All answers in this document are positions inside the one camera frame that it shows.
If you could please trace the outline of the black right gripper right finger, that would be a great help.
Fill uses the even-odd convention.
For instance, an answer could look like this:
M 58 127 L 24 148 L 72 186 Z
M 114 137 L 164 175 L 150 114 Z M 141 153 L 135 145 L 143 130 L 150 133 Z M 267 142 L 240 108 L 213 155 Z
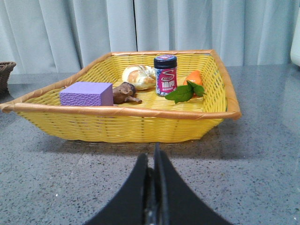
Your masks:
M 160 225 L 229 225 L 184 182 L 159 143 L 154 150 L 154 182 Z

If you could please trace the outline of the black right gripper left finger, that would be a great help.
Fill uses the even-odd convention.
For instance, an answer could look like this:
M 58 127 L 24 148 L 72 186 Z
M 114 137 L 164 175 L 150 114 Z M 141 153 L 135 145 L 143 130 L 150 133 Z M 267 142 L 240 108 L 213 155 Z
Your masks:
M 145 154 L 138 156 L 135 166 L 118 193 L 87 225 L 142 225 L 144 184 L 148 168 Z

